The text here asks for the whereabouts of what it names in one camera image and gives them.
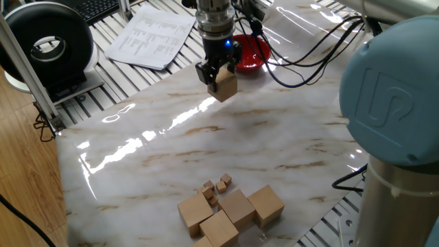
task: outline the wooden block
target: wooden block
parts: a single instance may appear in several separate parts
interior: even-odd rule
[[[226,183],[224,181],[219,181],[217,183],[217,191],[218,193],[224,193],[227,190]]]
[[[218,211],[224,210],[233,225],[240,229],[253,220],[255,209],[240,189],[218,202]]]
[[[228,71],[225,67],[219,69],[216,82],[217,91],[214,93],[209,87],[207,91],[219,102],[226,101],[226,99],[234,96],[238,92],[238,79],[236,75]]]
[[[232,183],[232,177],[229,176],[228,174],[224,174],[221,177],[221,181],[224,181],[226,183],[226,186],[228,187]]]
[[[206,199],[209,199],[209,198],[211,198],[211,197],[213,196],[213,191],[212,191],[212,189],[211,189],[211,188],[208,188],[208,187],[204,187],[204,188],[202,188],[202,189],[201,189],[201,193],[203,193],[203,195],[204,195],[204,197],[205,197]]]
[[[213,195],[208,201],[211,207],[214,207],[218,204],[218,198],[215,195]]]
[[[213,247],[229,247],[238,242],[238,230],[223,210],[201,223],[200,228]]]
[[[202,193],[180,202],[178,212],[191,237],[200,233],[200,223],[213,215],[213,211]]]
[[[204,236],[200,240],[198,240],[194,245],[192,245],[192,247],[212,247],[212,244],[209,241],[209,239],[206,236]]]
[[[199,188],[199,189],[197,189],[197,193],[202,193],[202,190],[204,189],[204,186],[203,187],[201,187],[201,188]]]
[[[248,197],[248,201],[256,209],[254,221],[259,228],[281,216],[282,210],[285,207],[282,200],[269,185],[254,192]]]
[[[207,181],[205,184],[204,184],[204,186],[205,187],[209,187],[209,188],[211,188],[212,189],[212,191],[215,191],[215,185],[212,183],[212,181]]]

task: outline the red bowl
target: red bowl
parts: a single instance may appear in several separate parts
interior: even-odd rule
[[[248,45],[248,41],[250,41],[250,45],[256,51],[259,57],[261,57],[261,52],[259,52],[259,48],[256,44],[256,40],[251,37],[251,35],[247,34],[248,39],[245,37],[245,34],[235,35],[233,36],[233,40],[238,41],[242,44],[242,58],[241,62],[236,66],[236,71],[240,73],[250,73],[258,70],[262,65],[263,61],[259,59],[256,54],[253,52],[252,48]],[[267,60],[272,52],[268,47],[267,43],[262,38],[259,38],[259,44],[261,45],[263,55]]]

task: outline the black cable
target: black cable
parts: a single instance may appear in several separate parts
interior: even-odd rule
[[[315,51],[317,49],[317,47],[319,47],[323,43],[323,41],[325,41],[338,28],[340,28],[345,23],[347,23],[347,22],[349,22],[351,20],[354,20],[354,19],[359,19],[359,20],[362,21],[360,16],[351,16],[351,17],[348,17],[348,18],[344,19],[341,23],[339,23],[331,31],[329,31],[316,45],[314,45],[314,47],[306,55],[304,55],[301,59],[297,60],[296,62],[289,61],[288,59],[282,57],[282,55],[280,55],[279,52],[277,52],[275,49],[273,49],[273,47],[269,43],[268,43],[268,46],[273,51],[274,54],[276,54],[277,56],[280,56],[285,62],[287,62],[287,63],[283,64],[284,66],[296,65],[296,66],[299,66],[299,67],[313,67],[313,66],[316,66],[317,64],[321,64],[327,56],[325,58],[321,59],[320,61],[315,62],[313,64],[299,64],[299,62],[303,61],[309,55],[311,55],[313,53],[313,51]]]
[[[271,69],[268,66],[267,60],[265,59],[265,56],[263,55],[263,51],[261,48],[261,45],[259,44],[259,39],[257,37],[254,37],[254,39],[256,40],[256,44],[258,46],[259,51],[261,52],[261,56],[262,59],[265,63],[265,66],[267,67],[268,73],[270,73],[270,75],[272,76],[273,80],[275,80],[276,82],[278,82],[280,85],[287,87],[289,89],[294,89],[294,88],[298,88],[299,86],[303,86],[306,83],[310,82],[311,80],[313,80],[318,74],[319,72],[323,69],[323,67],[326,65],[326,63],[331,59],[332,55],[335,53],[335,51],[337,51],[338,47],[344,42],[344,40],[349,36],[349,34],[351,34],[351,32],[361,23],[363,23],[363,21],[360,19],[359,21],[355,21],[342,35],[342,37],[338,40],[337,44],[335,45],[335,47],[329,52],[329,54],[324,58],[323,63],[318,67],[318,69],[305,81],[295,84],[295,85],[289,85],[289,84],[285,84],[283,82],[281,82],[271,71]]]
[[[43,232],[43,230],[41,230],[37,225],[35,225],[35,223],[33,223],[31,220],[29,220],[28,217],[26,217],[20,211],[18,211],[16,208],[14,208],[14,206],[12,206],[1,194],[0,194],[0,202],[9,211],[11,211],[13,214],[15,214],[15,216],[20,218],[20,220],[23,220],[24,223],[26,223],[28,226],[30,226],[32,229],[34,229],[34,231],[36,231],[36,233],[38,233],[40,235],[40,237],[42,237],[44,239],[44,241],[46,242],[46,244],[49,247],[56,247],[55,244],[49,239],[49,237]]]
[[[347,191],[356,191],[356,192],[363,192],[363,189],[360,188],[354,188],[354,187],[345,187],[345,186],[339,186],[340,183],[347,181],[353,177],[355,177],[358,174],[362,174],[363,172],[365,172],[368,169],[368,164],[365,164],[363,167],[361,167],[360,169],[358,169],[357,171],[348,174],[342,178],[337,179],[333,184],[332,184],[332,188],[334,189],[341,189],[341,190],[347,190]]]
[[[239,18],[239,16],[238,16],[238,13],[235,11],[235,16],[237,17],[237,18]],[[329,31],[306,55],[304,55],[301,59],[299,59],[299,60],[297,60],[296,62],[291,62],[291,61],[289,61],[288,59],[286,59],[286,58],[284,58],[284,57],[282,57],[282,55],[280,55],[280,53],[279,52],[277,52],[274,48],[273,48],[273,46],[271,46],[271,44],[268,42],[268,39],[267,39],[267,37],[264,35],[264,34],[262,34],[261,36],[262,36],[262,39],[267,43],[267,45],[268,45],[268,47],[270,48],[270,50],[273,52],[273,54],[276,54],[278,57],[280,57],[282,60],[284,60],[286,63],[284,63],[284,64],[275,64],[275,63],[273,63],[273,62],[269,62],[269,61],[267,61],[267,63],[268,64],[273,64],[273,65],[275,65],[275,66],[281,66],[281,67],[287,67],[287,66],[290,66],[290,65],[296,65],[297,67],[314,67],[314,66],[316,66],[316,65],[319,65],[319,64],[322,64],[323,62],[324,62],[324,60],[325,60],[325,58],[328,58],[328,55],[327,56],[325,56],[323,59],[321,59],[320,61],[318,61],[318,62],[315,62],[315,63],[313,63],[313,64],[299,64],[299,62],[300,61],[302,61],[302,60],[304,60],[305,58],[307,58],[313,51],[315,51],[316,49],[317,49],[317,47],[319,47],[322,43],[323,43],[323,41],[324,40],[326,40],[333,32],[335,32],[339,27],[341,27],[343,24],[345,24],[345,23],[347,23],[347,22],[349,22],[349,21],[351,21],[351,20],[354,20],[354,19],[359,19],[359,20],[362,20],[361,19],[361,17],[360,16],[351,16],[351,17],[348,17],[348,18],[346,18],[346,19],[344,19],[341,23],[339,23],[338,25],[336,25],[331,31]],[[246,38],[246,40],[247,40],[247,43],[248,43],[248,45],[250,46],[250,48],[252,49],[252,51],[256,54],[256,56],[259,58],[259,59],[261,59],[262,60],[262,57],[254,50],[254,48],[253,48],[253,46],[251,45],[251,43],[250,43],[250,40],[248,39],[248,37],[247,37],[247,33],[246,33],[246,31],[245,31],[245,29],[244,29],[244,27],[243,27],[243,25],[242,25],[242,23],[241,23],[241,21],[238,21],[238,23],[239,23],[239,26],[241,27],[241,29],[242,29],[242,32],[244,33],[244,37]]]
[[[272,55],[273,55],[273,58],[274,58],[274,59],[276,60],[276,62],[277,62],[276,55],[275,55],[275,54],[272,54]],[[299,72],[297,72],[297,71],[295,71],[295,70],[293,70],[293,69],[291,69],[291,68],[289,68],[289,67],[283,67],[283,68],[284,68],[284,69],[287,69],[287,70],[289,70],[289,71],[294,72],[295,74],[299,75],[300,78],[302,78],[302,80],[305,80],[304,77],[303,77],[303,75],[302,75],[301,73],[299,73]]]
[[[372,30],[373,36],[378,36],[383,32],[383,28],[379,24],[379,21],[372,17],[366,17],[366,21],[369,24],[370,29]]]
[[[362,25],[362,27],[358,30],[358,32],[354,35],[354,37],[351,39],[351,41],[349,41],[349,43],[337,54],[337,55],[335,55],[335,57],[333,57],[332,59],[330,59],[330,61],[328,61],[327,63],[326,63],[326,65],[324,66],[324,68],[323,68],[323,71],[322,71],[322,74],[320,75],[320,77],[319,78],[317,78],[317,80],[315,81],[315,82],[312,82],[312,83],[307,83],[307,85],[308,86],[311,86],[311,85],[314,85],[315,83],[317,83],[322,77],[323,77],[323,74],[324,74],[324,71],[327,69],[327,66],[328,66],[328,64],[330,63],[330,62],[332,62],[332,61],[334,61],[334,59],[336,59],[344,50],[346,50],[346,48],[348,48],[348,46],[352,43],[352,41],[354,41],[355,40],[355,38],[357,38],[357,36],[358,36],[358,34],[359,34],[359,32],[360,32],[360,30],[362,30],[363,29],[363,27],[364,27],[364,24]]]
[[[43,114],[44,114],[43,112],[40,112],[40,113],[38,114],[38,116],[36,116],[35,123],[34,123],[34,129],[36,129],[36,130],[41,129],[41,132],[40,132],[40,141],[42,141],[42,142],[49,142],[49,141],[55,139],[55,133],[54,133],[53,130],[50,128],[50,126],[48,126],[48,125],[46,124],[46,119],[43,117]],[[49,129],[51,130],[51,132],[52,132],[52,136],[51,136],[50,139],[48,139],[48,140],[44,140],[44,139],[43,139],[43,134],[44,134],[44,129],[45,129],[45,128],[49,128]]]

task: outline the marble surface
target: marble surface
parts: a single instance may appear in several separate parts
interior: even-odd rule
[[[291,59],[341,21],[313,4],[278,0],[264,21],[271,43]],[[293,246],[346,194],[331,183],[367,159],[338,106],[351,53],[334,60],[317,84],[298,89],[278,85],[266,69],[238,75],[239,93],[222,104],[189,66],[62,131],[56,141],[71,246],[191,246],[198,239],[189,237],[177,204],[224,173],[233,183],[219,198],[269,184],[285,203],[280,220],[242,229],[238,246]],[[300,82],[290,71],[275,73]]]

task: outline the keyboard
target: keyboard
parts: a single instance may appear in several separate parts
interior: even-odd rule
[[[118,0],[88,0],[73,7],[87,24],[92,25],[119,9]]]

